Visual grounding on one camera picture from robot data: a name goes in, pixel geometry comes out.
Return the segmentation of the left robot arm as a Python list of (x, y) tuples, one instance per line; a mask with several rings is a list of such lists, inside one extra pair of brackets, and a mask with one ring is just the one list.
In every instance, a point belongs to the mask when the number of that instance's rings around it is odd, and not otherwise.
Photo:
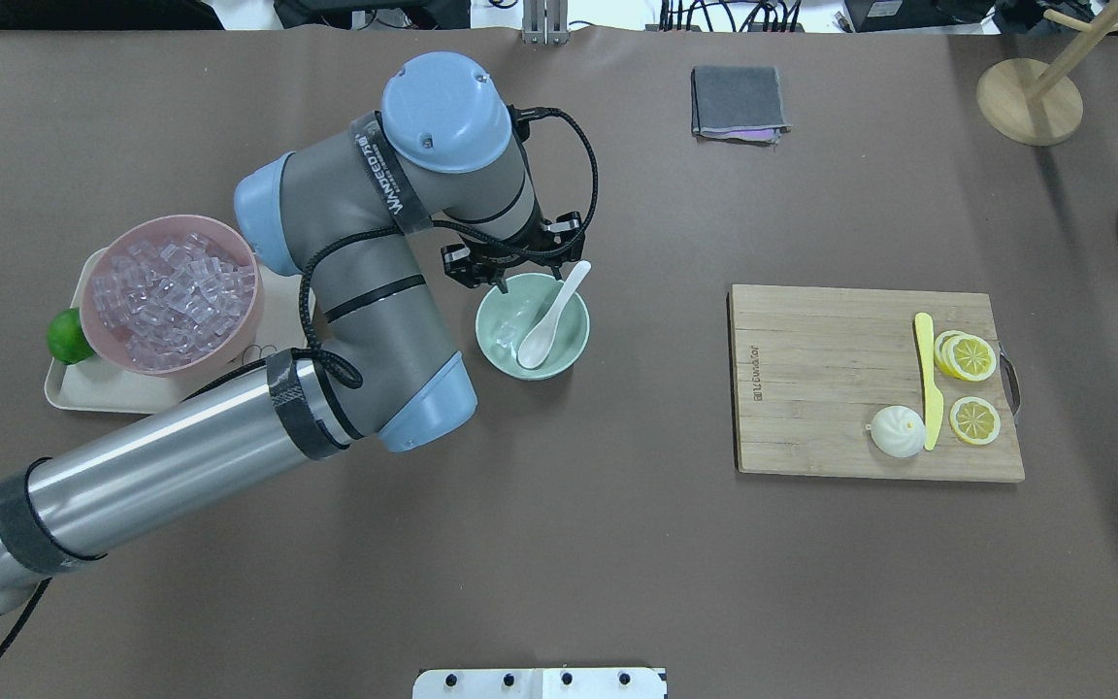
[(0, 482), (0, 616), (42, 580), (367, 435), (401, 452), (466, 423), (477, 395), (408, 238), (457, 233), (443, 267), (468, 289), (576, 261), (591, 216), (544, 218), (523, 147), (534, 120), (562, 116), (506, 106), (479, 63), (430, 51), (345, 132), (245, 177), (240, 232), (301, 282), (305, 344)]

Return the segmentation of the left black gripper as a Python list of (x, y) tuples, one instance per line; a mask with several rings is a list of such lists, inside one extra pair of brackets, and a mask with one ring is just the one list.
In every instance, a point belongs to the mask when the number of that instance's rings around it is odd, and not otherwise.
[(475, 227), (465, 244), (444, 245), (444, 273), (461, 286), (475, 290), (500, 283), (506, 270), (531, 262), (547, 267), (556, 282), (563, 282), (563, 265), (582, 258), (587, 225), (581, 212), (563, 212), (549, 220), (533, 212), (531, 220), (506, 239), (496, 239)]

